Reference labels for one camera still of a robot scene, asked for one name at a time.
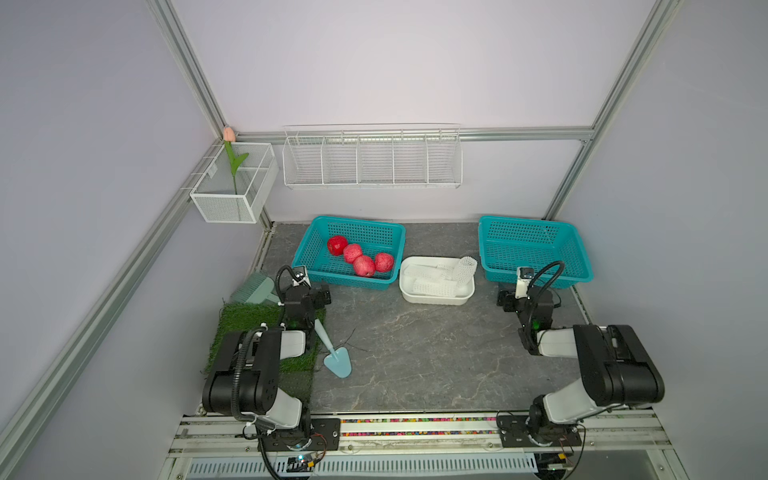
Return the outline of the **white foam net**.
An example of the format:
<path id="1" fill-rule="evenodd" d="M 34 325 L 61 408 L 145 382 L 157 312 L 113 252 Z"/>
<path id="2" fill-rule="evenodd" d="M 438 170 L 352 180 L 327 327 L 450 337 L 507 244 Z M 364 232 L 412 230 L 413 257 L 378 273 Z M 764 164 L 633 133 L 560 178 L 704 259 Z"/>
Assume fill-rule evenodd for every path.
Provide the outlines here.
<path id="1" fill-rule="evenodd" d="M 458 287 L 463 287 L 474 279 L 476 269 L 477 261 L 473 257 L 461 257 L 452 269 L 451 279 Z"/>
<path id="2" fill-rule="evenodd" d="M 436 266 L 416 264 L 410 266 L 408 272 L 414 278 L 415 290 L 443 286 L 449 282 L 446 271 Z"/>
<path id="3" fill-rule="evenodd" d="M 426 280 L 418 278 L 413 283 L 412 291 L 416 295 L 451 298 L 457 295 L 457 285 L 453 280 Z"/>

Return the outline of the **red apple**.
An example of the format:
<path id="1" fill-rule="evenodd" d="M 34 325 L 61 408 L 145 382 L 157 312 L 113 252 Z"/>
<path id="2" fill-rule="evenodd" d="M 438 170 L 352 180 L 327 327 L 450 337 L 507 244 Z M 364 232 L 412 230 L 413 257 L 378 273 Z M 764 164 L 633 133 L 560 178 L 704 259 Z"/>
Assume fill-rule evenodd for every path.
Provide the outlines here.
<path id="1" fill-rule="evenodd" d="M 343 250 L 344 261 L 348 264 L 353 264 L 362 255 L 363 251 L 359 244 L 347 244 Z"/>
<path id="2" fill-rule="evenodd" d="M 353 269 L 356 276 L 370 278 L 377 272 L 374 260 L 366 255 L 358 256 L 353 262 Z"/>
<path id="3" fill-rule="evenodd" d="M 374 257 L 374 266 L 377 273 L 391 272 L 394 268 L 394 264 L 395 259 L 389 253 L 381 252 Z"/>
<path id="4" fill-rule="evenodd" d="M 348 240 L 342 235 L 335 235 L 328 239 L 326 246 L 332 256 L 342 256 L 348 246 Z"/>

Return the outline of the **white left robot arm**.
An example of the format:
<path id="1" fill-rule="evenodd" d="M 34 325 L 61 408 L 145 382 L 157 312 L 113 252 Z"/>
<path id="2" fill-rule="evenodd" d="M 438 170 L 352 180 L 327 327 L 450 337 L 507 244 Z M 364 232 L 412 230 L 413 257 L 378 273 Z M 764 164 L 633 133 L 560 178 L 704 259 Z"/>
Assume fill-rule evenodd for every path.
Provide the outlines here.
<path id="1" fill-rule="evenodd" d="M 266 282 L 233 294 L 227 308 L 243 316 L 239 323 L 220 321 L 202 390 L 203 410 L 244 423 L 247 437 L 310 436 L 308 408 L 280 386 L 281 364 L 296 359 L 300 368 L 311 369 L 315 323 L 330 304 L 325 283 L 278 290 Z"/>

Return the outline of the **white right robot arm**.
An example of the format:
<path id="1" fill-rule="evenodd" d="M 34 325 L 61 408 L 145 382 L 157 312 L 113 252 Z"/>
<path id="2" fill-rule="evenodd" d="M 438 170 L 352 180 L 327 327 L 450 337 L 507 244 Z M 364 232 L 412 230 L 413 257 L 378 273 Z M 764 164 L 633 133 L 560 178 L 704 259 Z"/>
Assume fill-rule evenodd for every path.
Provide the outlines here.
<path id="1" fill-rule="evenodd" d="M 534 287 L 528 293 L 499 288 L 497 305 L 517 316 L 523 348 L 532 356 L 570 358 L 579 377 L 565 387 L 537 396 L 525 415 L 497 414 L 502 443 L 549 446 L 563 440 L 581 444 L 581 421 L 616 408 L 660 402 L 665 384 L 634 329 L 592 324 L 554 328 L 553 293 Z"/>

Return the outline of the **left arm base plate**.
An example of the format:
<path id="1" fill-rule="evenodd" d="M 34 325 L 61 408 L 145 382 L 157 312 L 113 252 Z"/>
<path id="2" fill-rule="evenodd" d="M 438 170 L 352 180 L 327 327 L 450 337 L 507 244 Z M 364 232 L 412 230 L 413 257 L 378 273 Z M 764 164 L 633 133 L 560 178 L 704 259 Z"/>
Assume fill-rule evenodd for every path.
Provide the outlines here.
<path id="1" fill-rule="evenodd" d="M 296 428 L 277 429 L 263 437 L 268 452 L 336 451 L 341 421 L 335 418 L 303 419 Z"/>

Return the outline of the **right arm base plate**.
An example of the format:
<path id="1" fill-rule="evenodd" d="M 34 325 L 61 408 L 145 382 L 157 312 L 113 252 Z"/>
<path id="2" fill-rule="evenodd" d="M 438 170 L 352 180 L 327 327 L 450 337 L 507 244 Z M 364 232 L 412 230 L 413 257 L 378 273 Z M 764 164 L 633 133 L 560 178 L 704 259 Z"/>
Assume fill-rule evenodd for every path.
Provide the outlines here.
<path id="1" fill-rule="evenodd" d="M 496 427 L 505 448 L 580 447 L 583 443 L 575 424 L 553 424 L 547 419 L 531 420 L 528 414 L 498 412 Z"/>

